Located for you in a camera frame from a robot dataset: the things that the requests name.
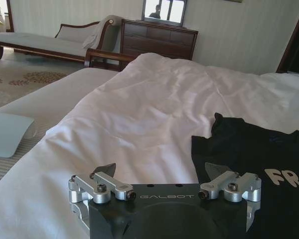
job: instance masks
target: patterned rug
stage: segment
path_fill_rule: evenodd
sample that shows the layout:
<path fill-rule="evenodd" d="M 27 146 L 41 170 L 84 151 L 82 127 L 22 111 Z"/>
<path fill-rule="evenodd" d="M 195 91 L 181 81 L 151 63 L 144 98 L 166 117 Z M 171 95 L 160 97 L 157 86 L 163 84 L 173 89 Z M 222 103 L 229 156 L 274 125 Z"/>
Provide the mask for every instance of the patterned rug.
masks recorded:
<path fill-rule="evenodd" d="M 14 53 L 0 60 L 0 107 L 83 68 L 83 64 Z"/>

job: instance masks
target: bolt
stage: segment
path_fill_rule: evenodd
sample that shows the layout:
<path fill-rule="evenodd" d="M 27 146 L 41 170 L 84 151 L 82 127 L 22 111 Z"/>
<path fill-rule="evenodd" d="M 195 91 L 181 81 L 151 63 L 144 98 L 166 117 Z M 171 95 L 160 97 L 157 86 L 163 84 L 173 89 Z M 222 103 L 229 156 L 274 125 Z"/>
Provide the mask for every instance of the bolt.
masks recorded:
<path fill-rule="evenodd" d="M 238 191 L 238 185 L 237 185 L 237 183 L 229 183 L 228 184 L 228 189 L 230 191 L 233 191 L 233 192 Z"/>
<path fill-rule="evenodd" d="M 206 191 L 206 190 L 201 190 L 201 191 L 199 191 L 199 193 L 198 193 L 198 197 L 199 197 L 201 200 L 208 200 L 208 199 L 209 199 L 209 192 Z"/>
<path fill-rule="evenodd" d="M 136 193 L 133 190 L 130 190 L 126 194 L 126 201 L 133 201 L 136 198 Z"/>
<path fill-rule="evenodd" d="M 103 183 L 99 184 L 97 190 L 99 193 L 104 193 L 106 191 L 106 185 Z"/>

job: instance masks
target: wooden dresser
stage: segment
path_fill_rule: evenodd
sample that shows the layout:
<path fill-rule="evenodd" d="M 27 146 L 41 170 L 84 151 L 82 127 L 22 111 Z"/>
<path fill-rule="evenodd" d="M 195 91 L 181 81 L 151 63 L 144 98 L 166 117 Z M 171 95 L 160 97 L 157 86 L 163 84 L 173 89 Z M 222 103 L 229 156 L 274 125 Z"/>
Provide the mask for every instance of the wooden dresser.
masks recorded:
<path fill-rule="evenodd" d="M 138 56 L 154 52 L 191 60 L 198 31 L 146 21 L 122 21 L 121 54 Z"/>

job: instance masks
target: door frame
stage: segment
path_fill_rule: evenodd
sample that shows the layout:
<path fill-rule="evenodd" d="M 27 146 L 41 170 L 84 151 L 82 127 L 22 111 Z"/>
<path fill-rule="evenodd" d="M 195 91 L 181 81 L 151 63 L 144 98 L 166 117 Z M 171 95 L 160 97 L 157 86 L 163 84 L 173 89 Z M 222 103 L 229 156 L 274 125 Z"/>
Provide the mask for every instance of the door frame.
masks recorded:
<path fill-rule="evenodd" d="M 299 20 L 278 66 L 277 73 L 285 73 L 288 71 L 288 68 L 294 59 L 293 53 L 296 52 L 298 47 L 297 43 L 299 43 Z"/>

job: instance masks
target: black t-shirt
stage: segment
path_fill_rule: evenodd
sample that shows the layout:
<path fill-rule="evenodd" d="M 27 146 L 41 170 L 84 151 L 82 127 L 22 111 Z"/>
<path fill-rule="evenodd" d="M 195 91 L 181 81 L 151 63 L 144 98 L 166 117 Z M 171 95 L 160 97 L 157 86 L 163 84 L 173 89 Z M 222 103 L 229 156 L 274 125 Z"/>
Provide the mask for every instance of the black t-shirt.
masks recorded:
<path fill-rule="evenodd" d="M 211 138 L 192 137 L 198 181 L 210 181 L 205 163 L 258 174 L 261 208 L 247 238 L 299 239 L 299 131 L 285 134 L 218 113 L 215 118 Z"/>
<path fill-rule="evenodd" d="M 154 17 L 154 18 L 157 18 L 157 19 L 160 19 L 160 14 L 156 13 L 156 12 L 152 12 L 149 17 Z"/>

